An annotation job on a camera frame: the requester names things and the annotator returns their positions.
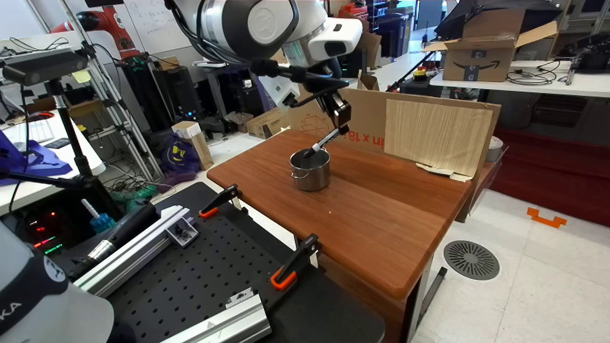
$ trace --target wooden tabletop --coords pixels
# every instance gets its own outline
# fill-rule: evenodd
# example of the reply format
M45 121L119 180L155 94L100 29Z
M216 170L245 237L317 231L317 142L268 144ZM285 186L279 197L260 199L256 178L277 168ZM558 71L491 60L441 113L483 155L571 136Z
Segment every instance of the wooden tabletop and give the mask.
M474 186L430 176L382 153L331 144L331 187L302 193L293 186L291 155L317 138L285 132L211 170L224 187L300 239L319 235L323 254L371 287L407 300Z

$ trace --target wooden board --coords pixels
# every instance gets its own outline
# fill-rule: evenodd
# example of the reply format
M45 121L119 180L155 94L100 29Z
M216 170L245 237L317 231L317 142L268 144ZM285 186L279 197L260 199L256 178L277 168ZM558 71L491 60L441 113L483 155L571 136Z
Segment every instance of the wooden board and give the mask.
M209 178L224 187L237 184L249 205L300 239L319 235L323 254L375 290L405 300L472 195L472 184L333 144L331 187L302 193L293 186L291 155L314 142L315 136L285 132Z
M388 102L386 153L476 178L498 123L498 109Z

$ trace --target paper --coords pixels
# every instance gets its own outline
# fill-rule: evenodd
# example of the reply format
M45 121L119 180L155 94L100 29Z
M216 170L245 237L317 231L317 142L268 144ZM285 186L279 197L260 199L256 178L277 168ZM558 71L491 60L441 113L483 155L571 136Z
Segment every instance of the paper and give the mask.
M79 85L91 85L92 83L92 75L83 69L79 73L73 73L73 79L79 83Z

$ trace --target floor drain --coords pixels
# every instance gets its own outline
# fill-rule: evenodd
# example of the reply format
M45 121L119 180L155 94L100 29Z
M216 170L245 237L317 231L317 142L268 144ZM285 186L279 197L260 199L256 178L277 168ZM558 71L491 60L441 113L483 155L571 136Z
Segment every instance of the floor drain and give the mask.
M497 256L491 250L468 241L447 245L445 260L457 273L476 281L491 281L500 273Z

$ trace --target white table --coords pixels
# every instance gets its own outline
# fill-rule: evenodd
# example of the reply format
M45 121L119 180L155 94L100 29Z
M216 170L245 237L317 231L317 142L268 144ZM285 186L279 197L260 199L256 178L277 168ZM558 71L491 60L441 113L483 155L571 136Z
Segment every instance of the white table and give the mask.
M68 138L68 132L62 125L62 119L60 115L56 113L54 119L49 119L50 123L50 128L54 132L54 140L62 140L62 138ZM79 132L79 128L75 126L77 130L77 138L79 138L79 144L83 147L83 153L85 157L89 159L91 163L91 168L94 172L94 176L100 176L104 174L108 168L106 165L102 163L102 159L98 157L98 153L94 151L94 147L89 144L89 140ZM58 178L64 178L64 180L71 180L75 176L79 176L79 168L75 166L75 151L71 146L66 146L62 149L54 149L54 153L58 155L60 161L64 163L70 163L73 166L73 172L66 174L66 176L58 176ZM5 186L0 187L0 216L7 216L9 214L9 206L10 206L10 201L12 201L12 195L14 195L14 189L16 186ZM16 195L16 201L14 201L14 210L18 208L26 208L33 203L39 203L43 199L49 199L56 193L60 193L62 189L58 187L52 187L52 186L45 186L45 184L22 184L20 189L18 189L18 195Z
M544 65L544 62L529 62L529 64L514 64L514 69L529 69ZM474 88L474 90L495 90L495 92L518 92L518 94L554 94L554 96L573 96L573 98L607 98L610 100L610 75L575 75L573 86L561 83L563 77L569 75L569 65L561 65L556 71L558 81L546 86L523 86L514 83L460 83L460 81L443 81L443 73L439 73L432 86L439 88Z

